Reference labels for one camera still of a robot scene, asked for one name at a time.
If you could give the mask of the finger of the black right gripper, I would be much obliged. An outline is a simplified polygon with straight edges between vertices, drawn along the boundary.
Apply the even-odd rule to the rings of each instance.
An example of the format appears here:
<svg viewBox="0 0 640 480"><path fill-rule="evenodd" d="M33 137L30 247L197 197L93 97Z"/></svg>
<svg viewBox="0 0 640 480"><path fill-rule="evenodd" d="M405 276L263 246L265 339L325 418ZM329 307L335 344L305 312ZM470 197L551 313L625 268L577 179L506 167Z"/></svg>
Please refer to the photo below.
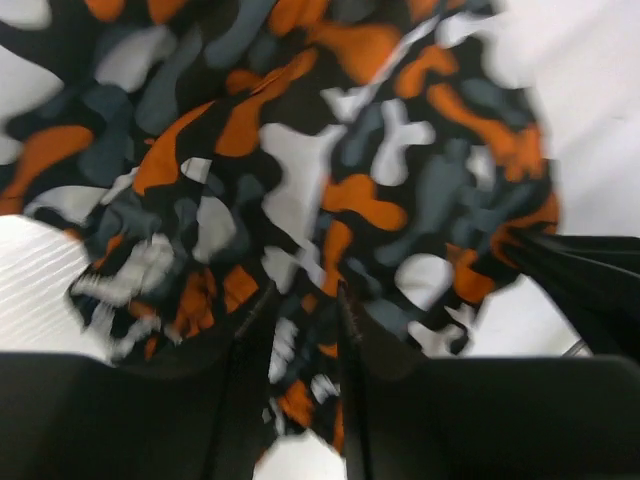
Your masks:
<svg viewBox="0 0 640 480"><path fill-rule="evenodd" d="M511 229L502 251L594 354L639 356L639 239Z"/></svg>

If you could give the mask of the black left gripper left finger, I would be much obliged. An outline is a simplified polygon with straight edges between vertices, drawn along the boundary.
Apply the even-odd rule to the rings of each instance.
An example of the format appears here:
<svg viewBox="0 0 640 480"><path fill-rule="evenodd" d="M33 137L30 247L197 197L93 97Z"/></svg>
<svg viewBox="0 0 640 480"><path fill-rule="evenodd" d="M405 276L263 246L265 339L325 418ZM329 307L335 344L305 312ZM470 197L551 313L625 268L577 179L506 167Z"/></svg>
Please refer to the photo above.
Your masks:
<svg viewBox="0 0 640 480"><path fill-rule="evenodd" d="M1 356L5 479L249 479L276 323L274 286L150 362Z"/></svg>

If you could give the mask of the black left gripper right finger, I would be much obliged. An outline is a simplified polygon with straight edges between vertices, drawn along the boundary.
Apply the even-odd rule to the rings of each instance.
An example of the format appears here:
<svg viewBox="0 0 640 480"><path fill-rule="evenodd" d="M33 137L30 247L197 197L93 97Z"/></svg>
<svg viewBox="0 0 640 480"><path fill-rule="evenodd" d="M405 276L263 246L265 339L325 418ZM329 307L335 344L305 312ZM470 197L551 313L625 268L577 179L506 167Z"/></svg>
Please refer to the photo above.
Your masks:
<svg viewBox="0 0 640 480"><path fill-rule="evenodd" d="M639 369L619 357L429 358L338 292L351 479L635 479Z"/></svg>

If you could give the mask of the orange camouflage shorts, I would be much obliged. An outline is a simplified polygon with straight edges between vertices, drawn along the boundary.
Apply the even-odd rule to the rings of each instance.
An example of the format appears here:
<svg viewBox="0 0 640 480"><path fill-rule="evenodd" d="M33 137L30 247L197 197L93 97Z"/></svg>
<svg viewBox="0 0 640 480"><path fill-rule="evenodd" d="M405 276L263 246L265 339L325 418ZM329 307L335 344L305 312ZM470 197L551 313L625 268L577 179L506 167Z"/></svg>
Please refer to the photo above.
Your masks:
<svg viewBox="0 0 640 480"><path fill-rule="evenodd" d="M8 120L1 211L79 241L67 290L116 365L277 314L264 435L344 450L339 287L431 356L467 347L559 219L490 1L53 1L1 44L61 87Z"/></svg>

